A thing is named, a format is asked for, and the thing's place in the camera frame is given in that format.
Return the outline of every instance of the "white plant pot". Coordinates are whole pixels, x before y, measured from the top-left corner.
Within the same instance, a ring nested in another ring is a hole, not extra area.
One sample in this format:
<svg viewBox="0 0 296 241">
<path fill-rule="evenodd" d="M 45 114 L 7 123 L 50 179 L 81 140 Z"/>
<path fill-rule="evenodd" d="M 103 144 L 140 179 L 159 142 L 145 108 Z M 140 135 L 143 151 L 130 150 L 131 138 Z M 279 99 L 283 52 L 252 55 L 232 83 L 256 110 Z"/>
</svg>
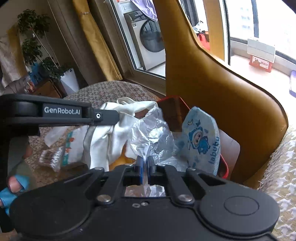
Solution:
<svg viewBox="0 0 296 241">
<path fill-rule="evenodd" d="M 71 69 L 72 72 L 70 72 L 70 70 L 68 70 L 67 72 L 65 72 L 64 76 L 61 76 L 61 83 L 67 93 L 67 95 L 71 95 L 76 93 L 79 90 L 79 85 L 77 82 L 77 78 L 74 72 L 74 69 Z"/>
</svg>

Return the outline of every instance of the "brown leather chair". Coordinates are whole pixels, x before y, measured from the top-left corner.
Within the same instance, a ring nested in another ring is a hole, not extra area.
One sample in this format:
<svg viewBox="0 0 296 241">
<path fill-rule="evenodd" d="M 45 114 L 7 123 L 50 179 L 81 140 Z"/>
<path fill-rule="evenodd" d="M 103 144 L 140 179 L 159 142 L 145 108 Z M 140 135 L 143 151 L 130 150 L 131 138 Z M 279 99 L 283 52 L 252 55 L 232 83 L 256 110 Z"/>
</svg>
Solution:
<svg viewBox="0 0 296 241">
<path fill-rule="evenodd" d="M 165 43 L 167 95 L 200 107 L 237 140 L 241 150 L 231 180 L 256 188 L 287 130 L 283 107 L 203 49 L 178 0 L 153 2 Z"/>
</svg>

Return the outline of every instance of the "blue cartoon print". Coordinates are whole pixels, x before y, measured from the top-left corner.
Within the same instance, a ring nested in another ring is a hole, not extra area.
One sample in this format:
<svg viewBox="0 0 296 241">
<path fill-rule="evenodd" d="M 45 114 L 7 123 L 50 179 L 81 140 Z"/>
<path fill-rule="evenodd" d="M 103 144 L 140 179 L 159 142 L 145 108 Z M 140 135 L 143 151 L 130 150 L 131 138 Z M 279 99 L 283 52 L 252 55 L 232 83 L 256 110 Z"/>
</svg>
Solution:
<svg viewBox="0 0 296 241">
<path fill-rule="evenodd" d="M 200 121 L 196 123 L 196 126 L 197 128 L 189 132 L 188 134 L 190 144 L 193 147 L 193 149 L 197 149 L 199 154 L 206 154 L 211 147 L 208 143 L 208 137 L 203 135 L 203 129 L 200 126 Z"/>
</svg>

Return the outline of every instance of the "green leaves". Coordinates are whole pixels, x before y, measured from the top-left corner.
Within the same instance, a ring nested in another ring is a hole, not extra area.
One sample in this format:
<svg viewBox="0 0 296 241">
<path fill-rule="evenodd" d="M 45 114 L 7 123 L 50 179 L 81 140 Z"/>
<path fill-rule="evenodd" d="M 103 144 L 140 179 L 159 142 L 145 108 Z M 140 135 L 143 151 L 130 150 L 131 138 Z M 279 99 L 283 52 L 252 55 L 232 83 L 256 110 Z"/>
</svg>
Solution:
<svg viewBox="0 0 296 241">
<path fill-rule="evenodd" d="M 49 31 L 50 17 L 47 14 L 37 15 L 35 10 L 27 9 L 17 16 L 20 32 L 23 34 L 32 29 L 40 37 Z"/>
<path fill-rule="evenodd" d="M 37 57 L 42 57 L 40 48 L 41 45 L 38 45 L 34 38 L 27 39 L 22 44 L 22 54 L 26 64 L 32 65 L 34 62 L 37 62 Z"/>
<path fill-rule="evenodd" d="M 50 57 L 47 57 L 42 61 L 42 66 L 47 71 L 49 77 L 53 80 L 59 81 L 61 79 L 61 76 L 64 76 L 64 73 L 68 70 L 72 72 L 70 67 L 67 65 L 63 65 L 57 68 Z"/>
</svg>

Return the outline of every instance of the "washing machine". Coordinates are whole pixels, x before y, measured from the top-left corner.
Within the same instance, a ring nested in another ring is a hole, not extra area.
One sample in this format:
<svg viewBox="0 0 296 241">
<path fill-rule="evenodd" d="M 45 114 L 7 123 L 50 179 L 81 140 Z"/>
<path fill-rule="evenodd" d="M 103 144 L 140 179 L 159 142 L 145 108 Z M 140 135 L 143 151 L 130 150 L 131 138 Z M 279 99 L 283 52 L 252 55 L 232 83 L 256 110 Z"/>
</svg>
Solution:
<svg viewBox="0 0 296 241">
<path fill-rule="evenodd" d="M 152 21 L 140 10 L 124 16 L 143 69 L 149 70 L 164 63 L 165 47 L 158 22 Z"/>
</svg>

